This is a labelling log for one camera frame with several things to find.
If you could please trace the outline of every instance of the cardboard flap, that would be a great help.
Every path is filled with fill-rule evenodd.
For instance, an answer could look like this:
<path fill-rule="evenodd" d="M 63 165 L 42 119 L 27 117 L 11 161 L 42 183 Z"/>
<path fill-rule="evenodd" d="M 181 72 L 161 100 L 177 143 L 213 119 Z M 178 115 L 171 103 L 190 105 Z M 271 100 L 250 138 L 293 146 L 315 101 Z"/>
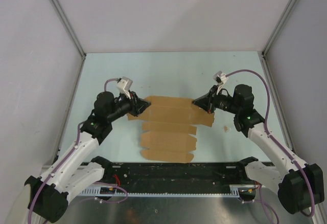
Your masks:
<path fill-rule="evenodd" d="M 190 98 L 179 98 L 179 97 L 168 97 L 168 96 L 148 96 L 145 98 L 156 106 L 163 107 L 175 107 L 189 109 L 192 105 L 192 99 Z"/>
<path fill-rule="evenodd" d="M 170 163 L 189 163 L 194 158 L 193 154 L 185 152 L 142 150 L 144 158 L 155 161 L 164 161 Z"/>
<path fill-rule="evenodd" d="M 150 131 L 141 135 L 141 146 L 160 151 L 194 151 L 196 141 L 187 133 Z"/>
<path fill-rule="evenodd" d="M 196 127 L 188 124 L 176 123 L 159 123 L 159 122 L 144 122 L 142 130 L 147 131 L 162 131 L 162 132 L 180 132 L 196 135 Z"/>
<path fill-rule="evenodd" d="M 208 114 L 206 111 L 192 104 L 192 99 L 149 96 L 151 106 L 140 116 L 133 117 L 128 114 L 128 120 L 145 120 L 160 123 L 177 124 L 202 124 L 212 127 L 215 114 Z"/>

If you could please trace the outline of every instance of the stainless steel surface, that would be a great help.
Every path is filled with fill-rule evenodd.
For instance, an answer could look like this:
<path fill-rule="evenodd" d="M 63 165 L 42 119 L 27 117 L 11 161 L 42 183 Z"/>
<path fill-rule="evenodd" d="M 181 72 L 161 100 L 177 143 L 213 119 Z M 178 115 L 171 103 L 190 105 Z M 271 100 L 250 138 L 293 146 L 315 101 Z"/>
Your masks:
<path fill-rule="evenodd" d="M 296 3 L 298 2 L 298 0 L 289 0 L 285 10 L 283 11 L 281 18 L 279 19 L 275 29 L 273 30 L 271 36 L 269 37 L 269 40 L 263 50 L 264 55 L 266 56 L 267 53 L 269 52 L 271 45 L 273 44 L 273 42 L 276 40 L 276 38 L 278 37 L 284 23 L 287 21 L 287 19 L 289 18 L 289 16 L 291 15 L 291 12 L 293 11 L 294 6 L 296 5 Z"/>
<path fill-rule="evenodd" d="M 308 224 L 301 214 L 291 215 L 267 189 L 264 199 L 279 215 L 280 223 Z M 73 201 L 57 224 L 267 224 L 262 206 L 241 204 L 235 198 L 131 197 L 120 204 L 100 204 L 93 200 Z"/>
<path fill-rule="evenodd" d="M 59 16 L 62 24 L 64 25 L 65 29 L 67 30 L 67 33 L 69 34 L 69 36 L 71 37 L 77 51 L 80 53 L 80 55 L 83 57 L 85 55 L 82 46 L 72 28 L 72 25 L 69 23 L 68 18 L 66 16 L 66 14 L 64 13 L 60 3 L 58 0 L 50 0 L 52 6 L 54 7 L 57 15 Z"/>

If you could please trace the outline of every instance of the cable connector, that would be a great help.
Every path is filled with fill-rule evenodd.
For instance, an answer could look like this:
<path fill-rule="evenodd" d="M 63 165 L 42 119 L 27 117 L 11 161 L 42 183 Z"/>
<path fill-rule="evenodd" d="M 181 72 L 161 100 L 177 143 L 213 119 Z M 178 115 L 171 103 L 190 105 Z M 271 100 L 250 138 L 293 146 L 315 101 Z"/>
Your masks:
<path fill-rule="evenodd" d="M 131 99 L 130 91 L 133 81 L 127 77 L 122 77 L 117 83 L 117 88 L 121 94 L 124 94 L 128 99 Z"/>
<path fill-rule="evenodd" d="M 214 74 L 213 79 L 218 83 L 217 88 L 217 94 L 220 92 L 220 90 L 223 88 L 225 83 L 228 81 L 228 77 L 226 77 L 226 74 L 222 71 L 217 72 Z"/>

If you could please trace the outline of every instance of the cable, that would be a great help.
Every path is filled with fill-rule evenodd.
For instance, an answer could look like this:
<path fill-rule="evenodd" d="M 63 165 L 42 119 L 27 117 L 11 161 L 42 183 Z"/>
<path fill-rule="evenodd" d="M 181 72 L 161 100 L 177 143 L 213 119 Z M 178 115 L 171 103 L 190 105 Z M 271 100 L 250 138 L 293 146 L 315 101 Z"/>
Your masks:
<path fill-rule="evenodd" d="M 118 186 L 121 186 L 121 181 L 119 180 L 118 176 L 116 174 L 113 175 L 113 177 L 116 179 L 116 184 L 118 183 Z"/>
<path fill-rule="evenodd" d="M 80 127 L 81 125 L 84 123 L 81 122 L 78 124 L 77 126 L 77 138 L 76 138 L 76 142 L 75 142 L 75 146 L 78 145 L 79 140 L 80 140 Z M 29 215 L 28 215 L 28 219 L 27 219 L 27 223 L 28 224 L 32 224 L 32 213 L 33 213 L 33 209 L 34 206 L 36 204 L 37 198 L 39 197 L 41 191 L 43 190 L 43 188 L 45 187 L 45 185 L 47 184 L 47 182 L 50 180 L 51 178 L 51 174 L 56 173 L 56 171 L 61 167 L 61 165 L 63 165 L 64 162 L 66 162 L 66 160 L 73 154 L 73 152 L 76 150 L 75 147 L 73 147 L 69 153 L 60 161 L 60 163 L 58 163 L 58 165 L 51 171 L 51 173 L 47 176 L 47 178 L 45 178 L 45 180 L 43 181 L 43 183 L 41 184 L 41 186 L 39 187 L 39 189 L 37 190 L 32 202 L 31 202 L 31 206 L 30 206 L 30 210 L 29 210 Z"/>
<path fill-rule="evenodd" d="M 260 184 L 259 186 L 259 197 L 260 197 L 260 200 L 261 200 L 261 205 L 262 205 L 262 208 L 264 209 L 264 212 L 266 214 L 266 217 L 268 218 L 268 220 L 270 221 L 270 223 L 274 224 L 273 220 L 271 219 L 266 207 L 265 207 L 265 202 L 263 201 L 262 199 L 262 185 Z M 273 210 L 273 212 L 275 213 L 275 216 L 277 218 L 277 224 L 279 223 L 279 218 L 275 212 L 275 210 L 273 208 L 271 208 Z"/>
<path fill-rule="evenodd" d="M 225 89 L 225 88 L 222 88 L 219 92 L 220 92 L 220 93 L 223 93 L 223 90 L 225 90 L 225 91 L 227 92 L 227 95 L 229 96 L 229 92 L 228 92 L 228 90 Z"/>
<path fill-rule="evenodd" d="M 115 185 L 108 184 L 108 183 L 103 183 L 103 182 L 94 182 L 94 184 L 96 184 L 96 185 L 106 185 L 106 186 L 110 186 L 110 187 L 119 189 L 119 190 L 121 190 L 122 192 L 125 193 L 125 197 L 123 199 L 121 199 L 121 200 L 118 200 L 118 201 L 103 200 L 103 199 L 100 199 L 100 198 L 97 198 L 97 197 L 87 197 L 87 198 L 84 198 L 84 199 L 74 203 L 74 205 L 77 205 L 77 204 L 80 204 L 82 202 L 89 201 L 89 200 L 98 200 L 100 203 L 107 203 L 107 204 L 119 204 L 119 203 L 125 201 L 128 198 L 127 191 L 122 187 L 115 186 Z"/>
<path fill-rule="evenodd" d="M 257 199 L 256 199 L 256 200 L 252 200 L 252 201 L 244 201 L 244 200 L 241 200 L 241 199 L 240 199 L 240 201 L 241 201 L 243 204 L 261 203 L 262 205 L 264 205 L 265 207 L 269 208 L 269 209 L 274 213 L 274 215 L 275 215 L 275 217 L 276 217 L 276 220 L 277 220 L 277 223 L 276 223 L 276 224 L 279 224 L 279 217 L 278 217 L 276 211 L 275 211 L 274 208 L 273 208 L 270 204 L 268 204 L 267 202 L 265 202 L 265 201 L 263 201 L 263 200 L 257 200 Z M 275 224 L 275 223 L 273 222 L 273 220 L 270 218 L 269 215 L 267 215 L 267 217 L 268 217 L 269 221 L 270 221 L 272 224 Z"/>
<path fill-rule="evenodd" d="M 315 214 L 315 201 L 314 201 L 314 197 L 313 197 L 312 187 L 310 185 L 310 182 L 309 182 L 309 179 L 308 179 L 306 173 L 303 171 L 303 169 L 301 168 L 300 164 L 295 160 L 295 158 L 293 157 L 293 155 L 290 154 L 288 152 L 288 150 L 286 150 L 284 148 L 284 146 L 282 146 L 281 143 L 273 135 L 271 135 L 270 132 L 269 132 L 269 130 L 268 130 L 268 115 L 269 115 L 269 109 L 270 109 L 270 93 L 269 93 L 268 85 L 267 85 L 266 81 L 264 80 L 264 78 L 259 73 L 255 72 L 255 71 L 252 71 L 252 70 L 247 70 L 247 69 L 242 69 L 242 70 L 238 70 L 238 71 L 235 71 L 235 72 L 231 72 L 231 73 L 227 74 L 226 77 L 229 77 L 231 75 L 234 75 L 234 74 L 240 73 L 240 72 L 250 72 L 250 73 L 255 74 L 256 76 L 258 76 L 261 79 L 261 81 L 263 82 L 263 84 L 265 86 L 265 89 L 266 89 L 266 92 L 267 92 L 267 97 L 268 97 L 267 111 L 266 111 L 265 123 L 264 123 L 264 128 L 265 128 L 266 134 L 280 148 L 280 150 L 282 150 L 283 153 L 285 153 L 287 155 L 287 157 L 290 158 L 290 160 L 298 168 L 298 170 L 302 174 L 303 178 L 305 179 L 305 182 L 307 184 L 307 188 L 308 188 L 308 191 L 309 191 L 309 195 L 310 195 L 311 212 L 309 214 L 307 214 L 304 211 L 301 211 L 301 213 L 304 216 L 306 216 L 306 217 L 312 217 Z"/>
<path fill-rule="evenodd" d="M 113 81 L 119 82 L 119 78 L 110 78 L 110 79 L 108 79 L 108 80 L 104 83 L 104 91 L 107 91 L 107 84 L 108 84 L 109 82 L 113 82 Z"/>
<path fill-rule="evenodd" d="M 260 187 L 260 183 L 257 182 L 257 181 L 255 182 L 255 185 L 256 185 L 255 190 L 258 189 L 258 188 Z"/>

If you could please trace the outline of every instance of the metal frame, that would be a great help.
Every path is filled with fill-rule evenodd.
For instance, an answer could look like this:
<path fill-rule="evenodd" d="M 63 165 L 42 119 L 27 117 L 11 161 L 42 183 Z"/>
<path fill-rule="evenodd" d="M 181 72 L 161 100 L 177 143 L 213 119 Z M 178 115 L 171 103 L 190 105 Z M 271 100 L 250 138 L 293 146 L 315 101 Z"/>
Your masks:
<path fill-rule="evenodd" d="M 294 7 L 298 3 L 299 0 L 289 0 L 289 2 L 286 5 L 286 8 L 284 9 L 277 25 L 275 26 L 275 29 L 272 31 L 272 34 L 270 35 L 268 42 L 266 43 L 264 49 L 263 49 L 263 55 L 266 56 L 272 46 L 272 44 L 275 42 L 277 37 L 279 36 L 280 32 L 283 29 L 284 24 L 290 17 L 291 13 L 293 12 Z"/>
<path fill-rule="evenodd" d="M 74 87 L 73 87 L 71 96 L 69 97 L 69 103 L 68 103 L 68 106 L 67 106 L 67 109 L 66 109 L 66 112 L 65 112 L 65 116 L 64 116 L 63 122 L 62 122 L 62 124 L 60 126 L 60 133 L 59 133 L 59 136 L 58 136 L 57 141 L 56 141 L 55 151 L 54 151 L 54 153 L 53 153 L 53 155 L 51 157 L 51 161 L 50 161 L 51 163 L 54 163 L 55 159 L 59 156 L 59 149 L 60 149 L 60 145 L 62 143 L 62 137 L 63 137 L 64 132 L 65 132 L 66 127 L 67 127 L 68 118 L 69 118 L 69 115 L 71 113 L 71 108 L 72 108 L 73 101 L 74 101 L 74 98 L 75 98 L 75 94 L 76 94 L 76 91 L 77 91 L 78 83 L 80 81 L 81 74 L 82 74 L 82 71 L 83 71 L 85 58 L 86 58 L 86 55 L 83 56 L 81 64 L 80 64 L 79 69 L 78 69 L 78 74 L 77 74 L 76 80 L 74 82 Z"/>
<path fill-rule="evenodd" d="M 262 67 L 263 67 L 263 70 L 264 70 L 264 74 L 266 76 L 266 79 L 267 79 L 267 82 L 268 82 L 268 85 L 269 85 L 269 88 L 270 88 L 270 91 L 271 91 L 271 97 L 272 97 L 272 100 L 273 100 L 273 103 L 274 103 L 274 106 L 275 106 L 275 109 L 276 109 L 276 112 L 277 112 L 277 117 L 278 117 L 279 123 L 281 124 L 281 127 L 282 127 L 282 132 L 283 132 L 283 135 L 285 137 L 286 144 L 291 149 L 293 149 L 292 138 L 291 138 L 291 135 L 289 133 L 288 125 L 287 125 L 287 122 L 286 122 L 286 119 L 285 119 L 285 116 L 284 116 L 284 113 L 283 113 L 280 98 L 279 98 L 279 95 L 277 93 L 277 90 L 276 90 L 276 87 L 275 87 L 275 84 L 274 84 L 274 81 L 273 81 L 273 77 L 272 77 L 271 72 L 269 70 L 268 60 L 267 60 L 266 56 L 267 56 L 269 50 L 271 49 L 271 46 L 273 45 L 273 43 L 276 41 L 279 34 L 281 33 L 281 31 L 283 29 L 283 26 L 285 25 L 286 21 L 290 17 L 290 15 L 291 15 L 292 11 L 294 10 L 294 7 L 298 3 L 298 1 L 299 0 L 289 0 L 285 10 L 283 11 L 283 13 L 282 13 L 277 25 L 276 25 L 276 27 L 274 28 L 271 36 L 269 37 L 269 40 L 266 43 L 263 51 L 258 52 L 259 58 L 260 58 L 260 61 L 261 61 L 261 64 L 262 64 Z M 80 80 L 80 76 L 81 76 L 81 73 L 82 73 L 83 64 L 84 64 L 86 54 L 85 54 L 85 52 L 84 52 L 84 50 L 83 50 L 77 36 L 76 36 L 76 34 L 75 34 L 75 32 L 74 32 L 74 30 L 73 30 L 67 16 L 66 16 L 66 14 L 64 13 L 59 1 L 58 0 L 50 0 L 50 2 L 53 5 L 58 17 L 60 18 L 63 26 L 65 27 L 68 35 L 70 36 L 71 40 L 73 41 L 77 51 L 82 56 L 82 61 L 81 61 L 81 65 L 79 66 L 79 72 L 78 72 L 78 75 L 77 75 L 77 78 L 76 78 L 76 81 L 75 81 L 74 89 L 73 89 L 72 95 L 71 95 L 71 97 L 69 99 L 69 104 L 68 104 L 68 107 L 67 107 L 67 110 L 66 110 L 65 118 L 64 118 L 64 121 L 63 121 L 61 129 L 60 129 L 61 133 L 60 133 L 60 135 L 58 137 L 58 140 L 57 140 L 57 145 L 59 147 L 60 142 L 61 142 L 62 137 L 63 137 L 63 133 L 64 133 L 65 128 L 66 128 L 67 120 L 68 120 L 68 117 L 69 117 L 69 114 L 70 114 L 70 111 L 71 111 L 71 106 L 73 104 L 73 100 L 74 100 L 74 97 L 75 97 L 75 94 L 76 94 L 76 90 L 77 90 L 78 83 L 79 83 L 79 80 Z M 51 162 L 53 162 L 53 160 L 55 159 L 56 156 L 57 156 L 57 151 L 53 155 Z M 327 216 L 326 216 L 326 213 L 324 211 L 324 208 L 323 208 L 322 204 L 317 205 L 316 214 L 314 215 L 312 220 L 313 220 L 314 224 L 327 223 Z M 36 218 L 36 219 L 33 220 L 33 223 L 42 223 L 42 222 L 41 222 L 40 218 Z"/>
<path fill-rule="evenodd" d="M 281 125 L 281 129 L 282 129 L 282 133 L 283 133 L 286 145 L 291 150 L 293 150 L 294 149 L 294 144 L 292 142 L 292 137 L 291 137 L 290 131 L 288 129 L 286 118 L 284 116 L 283 108 L 282 108 L 282 105 L 281 105 L 281 99 L 279 98 L 275 82 L 273 80 L 273 77 L 271 75 L 271 72 L 270 72 L 270 69 L 269 69 L 269 66 L 268 66 L 268 62 L 267 62 L 266 58 L 263 56 L 262 53 L 258 52 L 258 55 L 259 55 L 259 59 L 260 59 L 260 62 L 261 62 L 262 69 L 264 70 L 264 74 L 265 74 L 265 77 L 266 77 L 266 80 L 267 80 L 267 84 L 268 84 L 269 89 L 270 89 L 271 99 L 273 101 L 273 104 L 274 104 L 274 107 L 275 107 L 275 110 L 276 110 L 276 113 L 277 113 L 278 121 L 279 121 L 279 123 Z"/>
<path fill-rule="evenodd" d="M 79 52 L 79 54 L 83 57 L 85 55 L 85 52 L 72 28 L 72 25 L 69 23 L 69 20 L 65 14 L 65 12 L 63 11 L 60 3 L 58 0 L 49 0 L 52 4 L 52 6 L 54 7 L 58 17 L 60 18 L 60 21 L 62 22 L 63 26 L 65 27 L 65 29 L 67 30 L 68 35 L 70 36 L 70 38 L 72 39 L 77 51 Z"/>

